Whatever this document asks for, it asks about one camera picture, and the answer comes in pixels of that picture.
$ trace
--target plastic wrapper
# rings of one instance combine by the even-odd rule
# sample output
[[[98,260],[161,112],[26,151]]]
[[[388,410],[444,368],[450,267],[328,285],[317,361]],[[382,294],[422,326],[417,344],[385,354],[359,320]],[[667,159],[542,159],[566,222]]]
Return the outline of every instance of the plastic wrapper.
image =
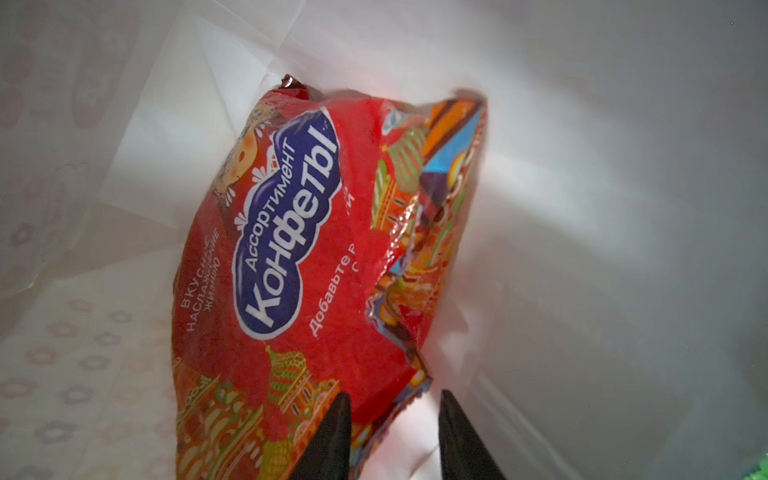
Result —
[[[335,396],[359,474],[432,379],[424,343],[461,229],[484,101],[318,101],[286,77],[251,112],[174,284],[178,478],[287,478]]]

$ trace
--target blue label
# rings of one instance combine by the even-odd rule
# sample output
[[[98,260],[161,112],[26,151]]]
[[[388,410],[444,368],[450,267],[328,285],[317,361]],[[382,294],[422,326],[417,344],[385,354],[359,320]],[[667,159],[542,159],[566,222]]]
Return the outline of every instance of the blue label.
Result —
[[[339,140],[325,108],[283,125],[272,140],[280,168],[248,193],[247,222],[232,260],[237,318],[245,333],[261,340],[296,320],[299,263],[315,246],[341,187]]]

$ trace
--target candy bag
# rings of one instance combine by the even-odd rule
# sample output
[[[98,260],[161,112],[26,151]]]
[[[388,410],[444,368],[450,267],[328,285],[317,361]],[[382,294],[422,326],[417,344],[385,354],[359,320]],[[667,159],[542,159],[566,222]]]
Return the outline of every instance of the candy bag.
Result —
[[[339,392],[350,472],[431,382],[419,353],[461,234],[485,102],[268,92],[174,281],[177,477],[285,479]]]

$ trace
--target floral patterned surface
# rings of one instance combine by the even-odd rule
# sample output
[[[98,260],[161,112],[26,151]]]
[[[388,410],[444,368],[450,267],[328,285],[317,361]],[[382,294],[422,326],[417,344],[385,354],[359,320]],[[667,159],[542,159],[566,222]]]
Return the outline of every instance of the floral patterned surface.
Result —
[[[1,480],[174,477],[179,253],[56,280],[0,340]]]

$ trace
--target orange stripe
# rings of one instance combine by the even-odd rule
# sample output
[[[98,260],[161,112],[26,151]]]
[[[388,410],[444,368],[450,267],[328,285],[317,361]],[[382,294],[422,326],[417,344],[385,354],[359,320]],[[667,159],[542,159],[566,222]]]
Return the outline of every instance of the orange stripe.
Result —
[[[440,140],[467,116],[467,113],[472,110],[475,104],[476,102],[472,100],[456,101],[451,109],[438,119],[424,142],[424,157],[429,156],[435,146],[440,143]]]

